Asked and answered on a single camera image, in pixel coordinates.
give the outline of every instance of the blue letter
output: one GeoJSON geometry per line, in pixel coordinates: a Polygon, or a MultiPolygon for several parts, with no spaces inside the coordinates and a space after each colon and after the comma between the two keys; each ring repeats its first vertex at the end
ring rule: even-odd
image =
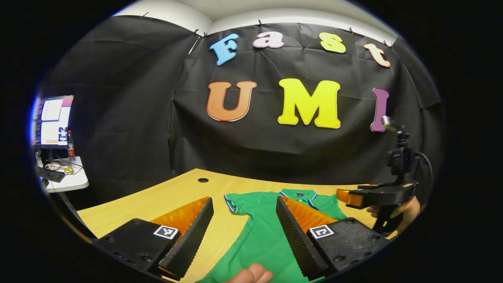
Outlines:
{"type": "Polygon", "coordinates": [[[233,39],[236,39],[238,37],[239,35],[237,35],[237,33],[232,33],[210,46],[210,49],[213,49],[217,54],[218,66],[224,64],[225,62],[231,60],[232,58],[234,58],[234,56],[236,56],[236,52],[230,52],[229,49],[236,50],[237,44],[233,39]]]}

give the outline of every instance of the human hand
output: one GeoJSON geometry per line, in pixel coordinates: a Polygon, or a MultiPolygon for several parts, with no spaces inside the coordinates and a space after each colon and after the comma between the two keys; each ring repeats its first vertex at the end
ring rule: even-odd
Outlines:
{"type": "Polygon", "coordinates": [[[252,263],[248,269],[241,269],[234,278],[225,283],[267,283],[273,278],[273,273],[257,263],[252,263]]]}
{"type": "MultiPolygon", "coordinates": [[[[379,212],[380,206],[370,206],[367,208],[367,211],[371,213],[372,217],[377,218],[377,214],[379,212]]],[[[409,201],[406,201],[399,205],[391,214],[390,218],[395,218],[396,216],[400,215],[400,213],[403,213],[403,219],[396,228],[398,233],[402,233],[407,226],[409,226],[412,221],[419,215],[419,212],[421,211],[421,205],[419,204],[419,201],[417,200],[416,196],[412,197],[409,201]]]]}

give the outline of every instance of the computer monitor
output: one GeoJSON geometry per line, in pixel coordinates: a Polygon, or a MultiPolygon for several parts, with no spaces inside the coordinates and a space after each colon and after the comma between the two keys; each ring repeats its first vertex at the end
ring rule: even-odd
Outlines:
{"type": "Polygon", "coordinates": [[[68,118],[73,95],[38,97],[33,105],[31,143],[37,149],[68,147],[68,118]]]}

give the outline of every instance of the finger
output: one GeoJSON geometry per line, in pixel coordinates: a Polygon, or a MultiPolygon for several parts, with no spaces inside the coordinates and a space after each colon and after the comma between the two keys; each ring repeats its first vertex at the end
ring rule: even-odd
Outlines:
{"type": "Polygon", "coordinates": [[[255,283],[254,275],[248,269],[241,269],[234,278],[225,283],[255,283]]]}
{"type": "Polygon", "coordinates": [[[378,207],[374,207],[374,206],[369,206],[367,208],[367,212],[370,212],[370,213],[372,213],[372,212],[379,212],[379,208],[378,207]]]}
{"type": "Polygon", "coordinates": [[[274,274],[271,271],[266,271],[262,276],[257,280],[256,283],[267,283],[274,277],[274,274]]]}
{"type": "Polygon", "coordinates": [[[415,214],[415,210],[418,210],[419,209],[419,202],[416,198],[416,196],[414,196],[413,198],[411,198],[410,200],[402,203],[401,205],[399,205],[394,211],[393,213],[390,215],[390,218],[395,218],[397,215],[401,214],[401,213],[414,213],[415,214]]]}
{"type": "Polygon", "coordinates": [[[400,225],[398,225],[398,227],[396,228],[396,230],[398,231],[398,234],[401,234],[407,226],[408,225],[404,221],[400,222],[400,225]]]}
{"type": "Polygon", "coordinates": [[[266,271],[263,266],[257,263],[252,263],[248,267],[248,270],[253,274],[254,282],[257,282],[257,280],[259,280],[259,278],[262,277],[262,275],[264,275],[264,272],[266,271]]]}
{"type": "Polygon", "coordinates": [[[389,216],[390,218],[395,218],[401,213],[405,212],[405,207],[403,205],[399,205],[395,210],[393,210],[393,213],[389,216]]]}

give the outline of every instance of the letter m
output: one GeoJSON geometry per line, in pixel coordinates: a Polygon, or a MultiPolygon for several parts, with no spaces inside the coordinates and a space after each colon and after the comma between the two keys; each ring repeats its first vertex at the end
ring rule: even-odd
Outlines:
{"type": "Polygon", "coordinates": [[[333,81],[319,82],[311,96],[298,79],[283,79],[279,82],[285,90],[283,115],[278,117],[280,124],[296,125],[295,107],[299,110],[302,122],[308,125],[319,108],[314,124],[318,127],[337,129],[341,122],[337,119],[337,91],[341,86],[333,81]]]}

